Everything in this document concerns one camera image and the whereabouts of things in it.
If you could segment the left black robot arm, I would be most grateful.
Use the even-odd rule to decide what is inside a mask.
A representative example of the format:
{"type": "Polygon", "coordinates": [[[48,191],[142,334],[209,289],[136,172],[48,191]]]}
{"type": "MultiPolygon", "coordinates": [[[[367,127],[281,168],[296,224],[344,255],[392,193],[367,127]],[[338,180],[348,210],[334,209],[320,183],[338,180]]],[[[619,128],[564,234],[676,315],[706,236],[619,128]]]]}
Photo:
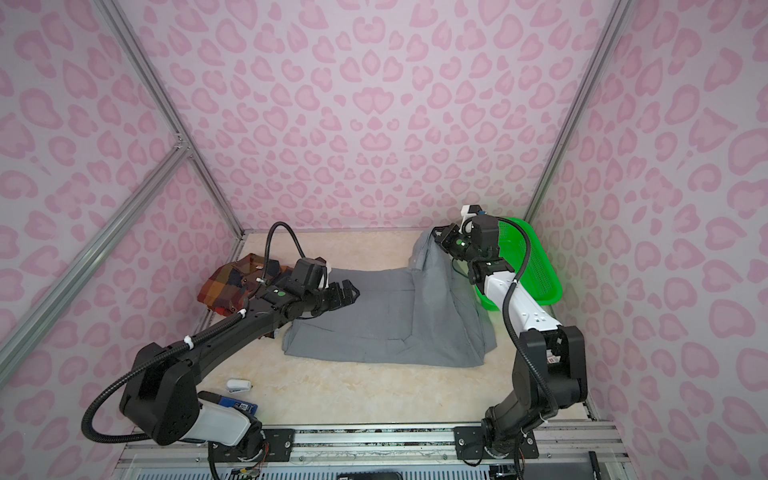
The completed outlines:
{"type": "Polygon", "coordinates": [[[168,347],[142,348],[120,411],[160,446],[195,440],[255,455],[265,442],[256,416],[200,398],[198,385],[253,341],[295,320],[350,306],[359,296],[351,281],[330,281],[323,259],[302,258],[289,273],[262,284],[225,320],[168,347]]]}

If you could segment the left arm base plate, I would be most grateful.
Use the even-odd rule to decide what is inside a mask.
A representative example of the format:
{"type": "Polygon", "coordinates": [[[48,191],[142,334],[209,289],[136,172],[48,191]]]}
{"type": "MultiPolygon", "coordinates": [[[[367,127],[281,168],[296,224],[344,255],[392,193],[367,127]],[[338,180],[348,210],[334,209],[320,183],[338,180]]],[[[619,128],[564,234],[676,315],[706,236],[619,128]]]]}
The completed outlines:
{"type": "Polygon", "coordinates": [[[214,443],[208,449],[208,460],[214,463],[288,462],[294,438],[294,429],[255,427],[234,446],[214,443]]]}

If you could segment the grey long sleeve shirt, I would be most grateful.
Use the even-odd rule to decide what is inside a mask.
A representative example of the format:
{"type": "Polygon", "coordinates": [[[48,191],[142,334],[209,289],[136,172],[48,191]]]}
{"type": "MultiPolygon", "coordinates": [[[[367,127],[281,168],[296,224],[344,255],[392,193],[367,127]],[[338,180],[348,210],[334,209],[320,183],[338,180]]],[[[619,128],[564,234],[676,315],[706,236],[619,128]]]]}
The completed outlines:
{"type": "Polygon", "coordinates": [[[483,365],[497,346],[492,322],[473,287],[429,232],[404,268],[335,269],[350,281],[354,304],[316,319],[297,320],[285,333],[285,354],[323,361],[416,364],[450,368],[483,365]]]}

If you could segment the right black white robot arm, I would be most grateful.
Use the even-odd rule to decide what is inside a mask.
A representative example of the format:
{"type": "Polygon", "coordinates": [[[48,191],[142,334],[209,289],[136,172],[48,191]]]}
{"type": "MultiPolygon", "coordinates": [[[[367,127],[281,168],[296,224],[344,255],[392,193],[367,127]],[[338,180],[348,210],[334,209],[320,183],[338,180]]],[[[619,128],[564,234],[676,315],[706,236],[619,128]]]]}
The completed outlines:
{"type": "Polygon", "coordinates": [[[585,338],[575,326],[564,326],[525,290],[522,278],[533,253],[525,229],[507,218],[470,212],[460,223],[438,226],[435,243],[451,259],[464,262],[467,278],[502,314],[516,349],[512,392],[491,406],[481,421],[483,459],[522,461],[522,447],[540,425],[588,396],[585,338]],[[516,230],[525,245],[521,264],[501,255],[500,226],[516,230]]]}

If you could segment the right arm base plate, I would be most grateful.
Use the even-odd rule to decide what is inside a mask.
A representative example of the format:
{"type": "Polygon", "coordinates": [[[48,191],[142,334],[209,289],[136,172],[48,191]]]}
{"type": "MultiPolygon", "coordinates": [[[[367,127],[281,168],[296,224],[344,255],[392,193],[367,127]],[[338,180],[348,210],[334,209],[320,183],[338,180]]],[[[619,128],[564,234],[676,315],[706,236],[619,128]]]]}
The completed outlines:
{"type": "MultiPolygon", "coordinates": [[[[480,459],[488,460],[513,460],[513,444],[504,446],[501,450],[494,450],[490,441],[485,438],[483,429],[479,425],[457,426],[452,428],[456,457],[461,461],[470,463],[480,459]]],[[[521,436],[518,445],[517,457],[520,461],[535,460],[540,456],[536,437],[533,432],[521,436]]]]}

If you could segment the green plastic basket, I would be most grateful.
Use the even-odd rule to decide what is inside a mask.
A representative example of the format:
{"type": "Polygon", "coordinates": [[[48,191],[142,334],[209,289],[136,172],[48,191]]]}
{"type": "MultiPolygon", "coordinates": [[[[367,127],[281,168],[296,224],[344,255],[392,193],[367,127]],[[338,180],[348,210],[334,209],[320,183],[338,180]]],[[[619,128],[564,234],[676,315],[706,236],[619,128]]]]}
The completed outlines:
{"type": "Polygon", "coordinates": [[[485,293],[485,283],[480,279],[480,273],[511,271],[515,276],[525,259],[528,262],[520,278],[521,287],[542,306],[553,305],[562,298],[561,283],[530,224],[513,217],[499,220],[499,247],[498,258],[478,261],[473,267],[478,270],[476,290],[486,310],[494,311],[497,307],[485,293]]]}

